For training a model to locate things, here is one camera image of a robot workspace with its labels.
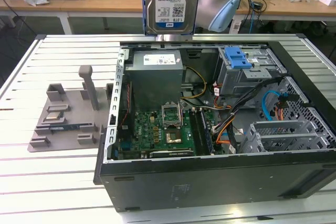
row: hard drive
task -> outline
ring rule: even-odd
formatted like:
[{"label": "hard drive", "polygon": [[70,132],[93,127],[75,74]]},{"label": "hard drive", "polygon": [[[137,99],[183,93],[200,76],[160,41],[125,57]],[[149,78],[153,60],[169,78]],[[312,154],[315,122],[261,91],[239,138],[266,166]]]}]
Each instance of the hard drive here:
[{"label": "hard drive", "polygon": [[145,34],[192,34],[198,0],[143,0]]}]

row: green circuit board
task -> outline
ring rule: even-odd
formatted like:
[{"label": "green circuit board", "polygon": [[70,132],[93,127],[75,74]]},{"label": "green circuit board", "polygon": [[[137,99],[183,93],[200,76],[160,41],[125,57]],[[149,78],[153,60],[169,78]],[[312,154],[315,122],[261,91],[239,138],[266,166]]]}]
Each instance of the green circuit board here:
[{"label": "green circuit board", "polygon": [[[214,125],[211,110],[204,110],[206,123],[209,129]],[[166,110],[165,121],[178,119],[177,110]],[[189,112],[182,113],[182,126],[165,129],[162,119],[162,111],[136,112],[134,116],[134,137],[132,141],[120,144],[119,151],[162,151],[162,150],[189,150],[194,151],[194,139]]]},{"label": "green circuit board", "polygon": [[[175,116],[166,116],[166,120],[173,121]],[[135,140],[132,144],[133,150],[168,150],[168,149],[188,149],[194,150],[194,140],[191,134],[191,126],[188,113],[183,113],[183,125],[181,126],[181,142],[167,143],[161,111],[137,112],[135,114]]]}]

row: wooden table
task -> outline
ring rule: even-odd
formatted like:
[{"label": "wooden table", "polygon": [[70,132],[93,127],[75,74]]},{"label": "wooden table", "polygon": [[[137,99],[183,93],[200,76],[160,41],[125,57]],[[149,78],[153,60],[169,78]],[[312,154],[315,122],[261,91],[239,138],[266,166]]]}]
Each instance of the wooden table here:
[{"label": "wooden table", "polygon": [[[336,21],[336,6],[327,6],[317,0],[310,2],[289,2],[288,0],[265,0],[267,9],[262,13],[263,20],[305,20],[305,21]],[[247,0],[241,0],[239,9],[233,19],[230,33],[238,33],[240,23],[248,13]]]},{"label": "wooden table", "polygon": [[[288,0],[265,0],[267,9],[263,20],[336,21],[336,7],[319,1],[291,3]],[[23,0],[7,0],[21,16],[56,16],[65,34],[72,34],[69,17],[142,17],[141,0],[50,0],[50,4],[33,7]],[[230,33],[238,33],[248,13],[247,0],[242,0],[233,19]],[[0,15],[13,16],[13,12],[0,0]]]},{"label": "wooden table", "polygon": [[[69,17],[142,17],[141,0],[49,0],[47,5],[31,6],[23,0],[6,0],[20,16],[58,17],[65,34],[73,34]],[[15,16],[0,0],[0,16]],[[15,24],[7,19],[10,26]]]}]

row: wire bundle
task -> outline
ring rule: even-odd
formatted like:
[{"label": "wire bundle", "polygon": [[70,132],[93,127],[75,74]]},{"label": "wire bundle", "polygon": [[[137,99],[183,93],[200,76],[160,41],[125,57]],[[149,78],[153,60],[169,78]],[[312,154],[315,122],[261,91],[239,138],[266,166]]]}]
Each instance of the wire bundle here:
[{"label": "wire bundle", "polygon": [[265,0],[262,0],[263,3],[264,3],[264,8],[259,10],[259,9],[255,8],[254,1],[252,1],[252,0],[247,0],[247,1],[248,1],[248,13],[247,13],[246,18],[244,19],[244,21],[243,21],[243,23],[240,27],[243,27],[245,25],[245,22],[246,22],[248,16],[250,15],[250,11],[252,10],[251,17],[250,17],[251,26],[250,26],[250,30],[249,30],[249,33],[251,33],[252,28],[253,28],[254,13],[256,13],[258,15],[257,20],[259,20],[261,14],[267,9],[267,3],[266,3]]},{"label": "wire bundle", "polygon": [[229,141],[231,143],[231,145],[237,149],[237,142],[234,136],[234,132],[233,132],[233,125],[232,125],[232,121],[235,117],[235,114],[238,112],[238,110],[240,109],[240,107],[242,107],[243,105],[245,105],[245,103],[249,100],[251,100],[252,98],[254,98],[259,91],[267,85],[273,84],[273,83],[279,83],[281,80],[283,79],[283,76],[281,77],[275,77],[269,80],[265,80],[263,82],[260,82],[259,84],[257,84],[254,88],[252,88],[251,90],[247,91],[245,94],[243,94],[236,102],[235,104],[232,106],[232,108],[229,111],[229,116],[222,121],[220,124],[218,124],[215,127],[215,132],[218,132],[220,129],[220,134],[217,137],[216,143],[219,143],[220,137],[222,132],[224,131],[223,129],[227,130],[227,135],[229,138]]}]

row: hard drive label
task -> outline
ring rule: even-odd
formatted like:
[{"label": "hard drive label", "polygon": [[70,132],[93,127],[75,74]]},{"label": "hard drive label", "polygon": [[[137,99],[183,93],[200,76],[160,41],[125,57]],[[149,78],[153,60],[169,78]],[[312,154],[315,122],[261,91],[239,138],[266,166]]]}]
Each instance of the hard drive label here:
[{"label": "hard drive label", "polygon": [[155,0],[155,22],[161,27],[179,27],[185,18],[185,0]]}]

